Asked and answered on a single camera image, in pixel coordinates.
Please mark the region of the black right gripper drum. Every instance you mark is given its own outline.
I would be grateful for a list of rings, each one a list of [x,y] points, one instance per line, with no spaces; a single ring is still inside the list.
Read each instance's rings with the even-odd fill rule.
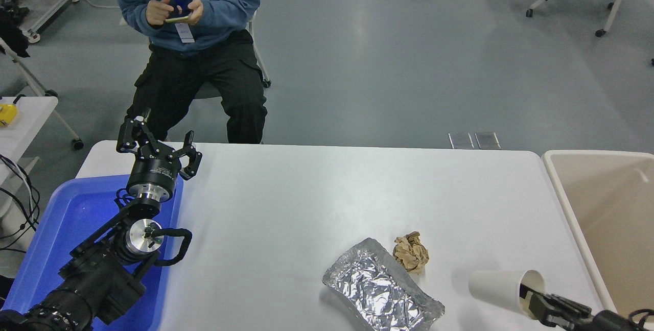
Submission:
[[[643,330],[644,327],[621,315],[604,310],[595,315],[588,330]]]

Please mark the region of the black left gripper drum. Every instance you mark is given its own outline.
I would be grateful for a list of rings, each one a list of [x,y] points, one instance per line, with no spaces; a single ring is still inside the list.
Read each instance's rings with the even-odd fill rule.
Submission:
[[[173,154],[171,147],[158,147],[156,150],[150,147],[139,148],[135,154],[135,163],[128,179],[126,189],[131,195],[138,195],[147,189],[154,190],[161,195],[171,195],[175,189],[178,172],[181,163],[178,159],[170,160],[168,156]]]

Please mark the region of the person's right hand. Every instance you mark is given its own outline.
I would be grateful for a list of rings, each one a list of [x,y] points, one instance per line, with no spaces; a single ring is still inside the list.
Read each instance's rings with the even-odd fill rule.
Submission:
[[[171,0],[149,0],[146,6],[146,20],[152,28],[159,28],[174,11]]]

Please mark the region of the person's left hand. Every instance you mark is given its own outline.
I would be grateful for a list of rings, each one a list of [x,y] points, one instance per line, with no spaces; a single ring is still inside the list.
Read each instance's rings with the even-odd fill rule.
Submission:
[[[196,26],[203,17],[204,5],[202,0],[192,0],[188,4],[188,13],[183,19],[177,20],[177,23],[185,23],[190,26]]]

